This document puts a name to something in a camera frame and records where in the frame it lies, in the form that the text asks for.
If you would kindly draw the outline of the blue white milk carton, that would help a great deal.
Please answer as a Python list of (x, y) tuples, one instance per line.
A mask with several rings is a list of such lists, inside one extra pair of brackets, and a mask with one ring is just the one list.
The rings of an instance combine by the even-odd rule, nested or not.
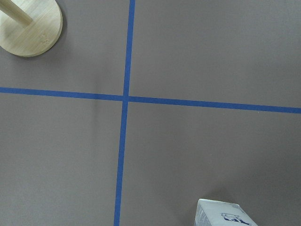
[(255, 226), (257, 225), (235, 203), (199, 199), (194, 225), (196, 226)]

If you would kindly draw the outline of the wooden cup tree stand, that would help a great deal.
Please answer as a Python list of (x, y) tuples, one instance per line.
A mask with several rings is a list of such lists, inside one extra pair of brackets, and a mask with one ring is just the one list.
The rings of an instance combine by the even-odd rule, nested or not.
[(51, 49), (63, 28), (55, 0), (2, 0), (0, 46), (20, 57), (35, 57)]

